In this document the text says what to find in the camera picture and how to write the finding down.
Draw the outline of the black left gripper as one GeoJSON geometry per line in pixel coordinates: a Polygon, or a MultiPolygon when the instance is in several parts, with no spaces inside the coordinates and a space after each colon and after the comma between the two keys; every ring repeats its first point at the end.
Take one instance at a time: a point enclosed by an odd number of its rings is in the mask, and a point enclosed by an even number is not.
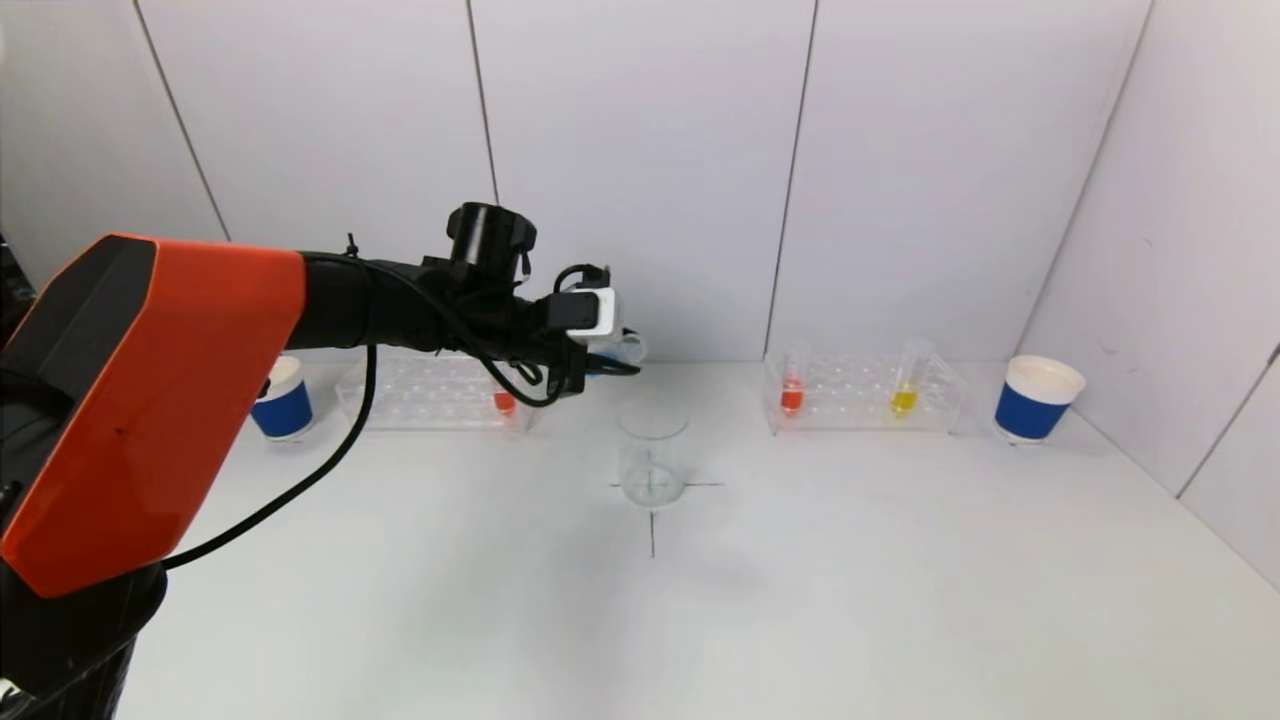
{"type": "Polygon", "coordinates": [[[636,375],[641,368],[605,354],[591,354],[567,331],[522,331],[522,378],[541,387],[547,398],[582,392],[585,374],[636,375]]]}

